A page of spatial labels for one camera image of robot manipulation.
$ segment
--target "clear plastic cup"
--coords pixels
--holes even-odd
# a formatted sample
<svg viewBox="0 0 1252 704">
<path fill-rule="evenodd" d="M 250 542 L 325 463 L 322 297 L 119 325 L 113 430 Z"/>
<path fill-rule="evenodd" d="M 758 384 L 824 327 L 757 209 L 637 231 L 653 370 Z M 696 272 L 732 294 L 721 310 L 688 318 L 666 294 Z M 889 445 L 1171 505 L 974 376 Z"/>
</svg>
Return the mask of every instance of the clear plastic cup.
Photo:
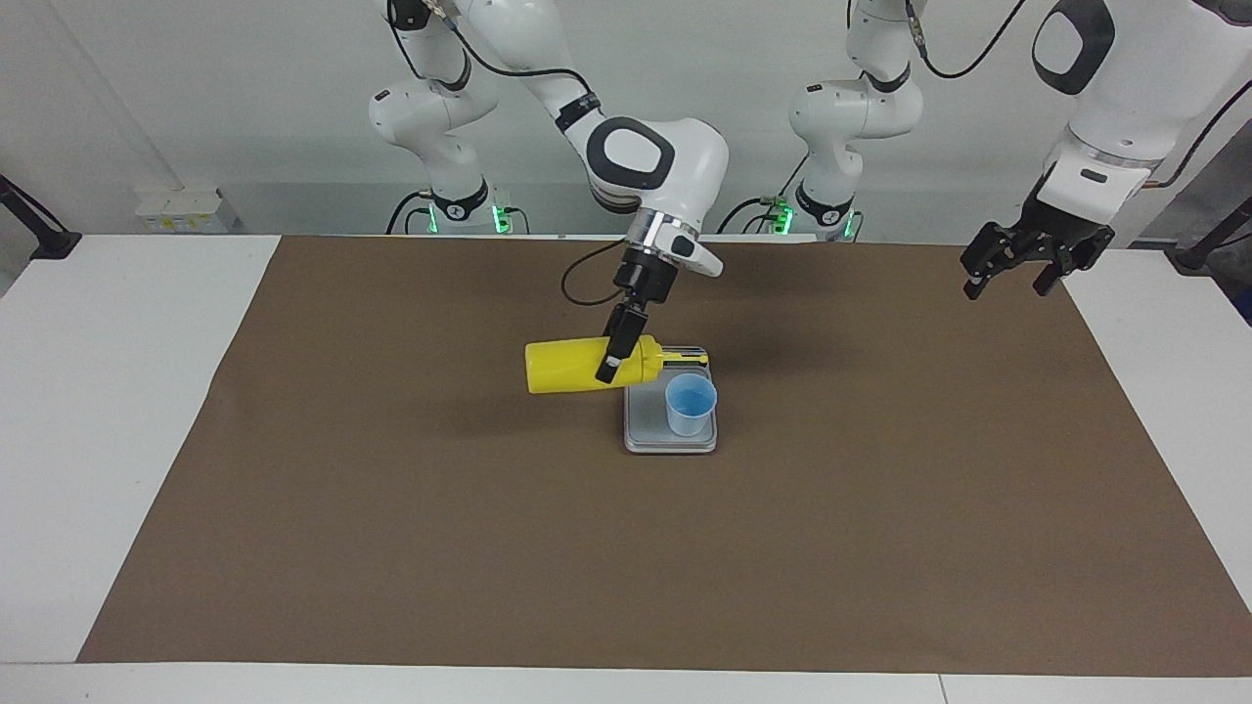
<svg viewBox="0 0 1252 704">
<path fill-rule="evenodd" d="M 717 390 L 701 375 L 679 375 L 665 387 L 665 416 L 675 435 L 700 435 L 716 407 Z"/>
</svg>

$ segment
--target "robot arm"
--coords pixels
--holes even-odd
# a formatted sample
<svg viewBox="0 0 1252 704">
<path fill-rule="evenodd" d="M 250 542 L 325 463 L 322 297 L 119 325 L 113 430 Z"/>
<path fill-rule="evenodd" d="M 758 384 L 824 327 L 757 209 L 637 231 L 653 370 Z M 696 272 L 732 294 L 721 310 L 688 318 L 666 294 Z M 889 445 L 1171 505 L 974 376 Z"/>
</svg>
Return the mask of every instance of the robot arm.
<svg viewBox="0 0 1252 704">
<path fill-rule="evenodd" d="M 457 38 L 419 0 L 376 0 L 414 75 L 369 101 L 369 122 L 388 143 L 417 155 L 431 177 L 441 232 L 497 232 L 492 184 L 473 147 L 449 134 L 496 109 L 496 83 L 480 75 Z"/>
<path fill-rule="evenodd" d="M 987 223 L 962 256 L 965 294 L 1025 262 L 1047 296 L 1089 269 L 1109 223 L 1252 51 L 1252 0 L 1060 0 L 1034 43 L 1035 71 L 1078 109 L 1012 227 Z"/>
<path fill-rule="evenodd" d="M 448 3 L 423 0 L 456 31 Z M 716 277 L 722 264 L 699 242 L 704 218 L 726 174 L 726 140 L 709 124 L 608 118 L 571 65 L 552 0 L 456 0 L 470 23 L 547 109 L 582 159 L 596 200 L 615 213 L 636 213 L 613 283 L 623 297 L 613 308 L 600 370 L 611 382 L 631 356 L 647 322 L 649 303 L 664 303 L 679 267 Z M 562 68 L 557 71 L 545 70 Z"/>
<path fill-rule="evenodd" d="M 823 81 L 791 101 L 791 129 L 809 145 L 808 173 L 796 203 L 818 220 L 824 238 L 843 232 L 861 175 L 854 139 L 908 134 L 921 119 L 921 91 L 910 80 L 914 24 L 925 0 L 859 0 L 848 34 L 856 80 Z"/>
</svg>

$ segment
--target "black metal stand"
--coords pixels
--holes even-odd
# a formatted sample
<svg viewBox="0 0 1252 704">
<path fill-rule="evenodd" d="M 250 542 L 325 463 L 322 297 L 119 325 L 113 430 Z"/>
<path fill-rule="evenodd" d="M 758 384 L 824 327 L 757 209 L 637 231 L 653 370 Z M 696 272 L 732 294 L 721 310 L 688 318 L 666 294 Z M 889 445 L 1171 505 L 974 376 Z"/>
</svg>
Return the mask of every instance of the black metal stand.
<svg viewBox="0 0 1252 704">
<path fill-rule="evenodd" d="M 1231 238 L 1241 227 L 1252 220 L 1252 198 L 1243 202 L 1233 213 L 1213 228 L 1213 232 L 1187 249 L 1166 251 L 1166 257 L 1183 276 L 1208 276 L 1208 256 Z"/>
<path fill-rule="evenodd" d="M 13 184 L 0 177 L 0 204 L 4 204 L 15 218 L 21 220 L 21 224 L 35 234 L 35 239 L 39 241 L 39 248 L 30 256 L 34 259 L 64 259 L 70 256 L 74 247 L 83 239 L 83 234 L 78 232 L 56 232 L 53 229 L 44 218 L 39 217 L 38 213 L 23 199 L 21 195 L 13 188 Z"/>
</svg>

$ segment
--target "tabletop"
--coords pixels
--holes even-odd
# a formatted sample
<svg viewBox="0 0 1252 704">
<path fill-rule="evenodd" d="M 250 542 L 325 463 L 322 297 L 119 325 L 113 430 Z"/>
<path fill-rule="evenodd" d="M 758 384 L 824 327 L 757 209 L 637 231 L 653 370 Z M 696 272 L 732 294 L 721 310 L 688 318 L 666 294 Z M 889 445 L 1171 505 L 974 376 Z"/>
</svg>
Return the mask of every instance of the tabletop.
<svg viewBox="0 0 1252 704">
<path fill-rule="evenodd" d="M 1247 701 L 1252 680 L 328 665 L 73 665 L 204 401 L 277 237 L 91 237 L 0 299 L 0 695 L 143 701 Z M 1252 329 L 1208 281 L 1109 252 L 1067 281 L 1252 604 Z"/>
</svg>

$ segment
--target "gray tray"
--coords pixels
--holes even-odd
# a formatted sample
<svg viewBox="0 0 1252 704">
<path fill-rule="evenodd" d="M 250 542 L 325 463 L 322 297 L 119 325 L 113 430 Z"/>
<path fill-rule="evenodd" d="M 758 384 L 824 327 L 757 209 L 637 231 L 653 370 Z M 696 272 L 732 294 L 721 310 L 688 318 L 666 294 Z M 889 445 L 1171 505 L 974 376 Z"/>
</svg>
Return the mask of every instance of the gray tray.
<svg viewBox="0 0 1252 704">
<path fill-rule="evenodd" d="M 699 347 L 679 347 L 704 355 Z M 665 387 L 679 375 L 697 373 L 709 380 L 712 375 L 707 365 L 699 362 L 667 362 L 661 376 L 650 383 L 626 387 L 625 441 L 626 448 L 637 455 L 707 455 L 717 448 L 717 411 L 709 420 L 709 427 L 695 437 L 682 437 L 670 430 L 665 417 Z"/>
</svg>

